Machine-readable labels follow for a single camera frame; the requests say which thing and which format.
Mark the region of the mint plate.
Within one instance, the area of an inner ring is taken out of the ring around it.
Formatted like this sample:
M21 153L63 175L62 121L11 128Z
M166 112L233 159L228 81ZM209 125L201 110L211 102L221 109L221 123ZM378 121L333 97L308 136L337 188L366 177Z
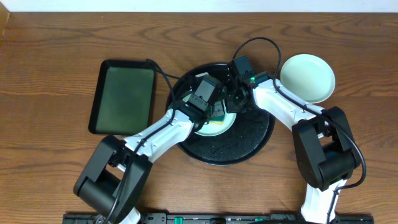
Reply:
M322 58L310 54L289 58L282 66L280 81L286 89L309 103L327 100L336 85L332 68Z
M198 88L204 75L210 75L210 74L205 72L205 73L200 73L198 75L195 75L193 77L193 83L191 84L190 90L196 91L196 89ZM224 102L225 96L226 96L226 87L224 85L224 88L221 92L219 99L223 100L223 102ZM204 126L203 129L201 129L201 132L199 132L199 131L194 131L194 132L201 136L206 136L206 137L217 136L217 135L220 135L220 134L224 133L225 131L227 131L232 126L235 119L236 119L235 113L228 113L226 111L224 125L218 126L218 125L210 124L208 126Z

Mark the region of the green yellow scrub sponge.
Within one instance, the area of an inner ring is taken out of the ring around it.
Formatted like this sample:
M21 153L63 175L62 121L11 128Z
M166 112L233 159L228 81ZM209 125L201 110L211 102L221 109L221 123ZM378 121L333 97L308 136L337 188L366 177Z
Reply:
M209 123L222 125L224 123L224 118L225 118L224 114L220 116L214 116L210 118Z

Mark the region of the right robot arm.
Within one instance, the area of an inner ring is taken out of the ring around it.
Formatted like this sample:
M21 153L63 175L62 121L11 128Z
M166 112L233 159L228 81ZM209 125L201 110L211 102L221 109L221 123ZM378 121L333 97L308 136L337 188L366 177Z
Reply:
M305 221L330 223L336 218L340 192L363 183L346 183L366 163L339 107L313 105L286 89L271 73L254 71L232 76L226 107L232 113L265 110L291 130L298 169L307 183L300 211Z

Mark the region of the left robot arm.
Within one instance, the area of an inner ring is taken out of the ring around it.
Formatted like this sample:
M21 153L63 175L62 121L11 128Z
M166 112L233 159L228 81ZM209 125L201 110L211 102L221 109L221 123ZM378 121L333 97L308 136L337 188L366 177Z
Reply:
M138 223L137 201L153 163L172 146L186 140L213 114L221 90L190 92L175 100L165 115L145 130L124 139L103 138L77 179L73 192L102 217L103 223Z

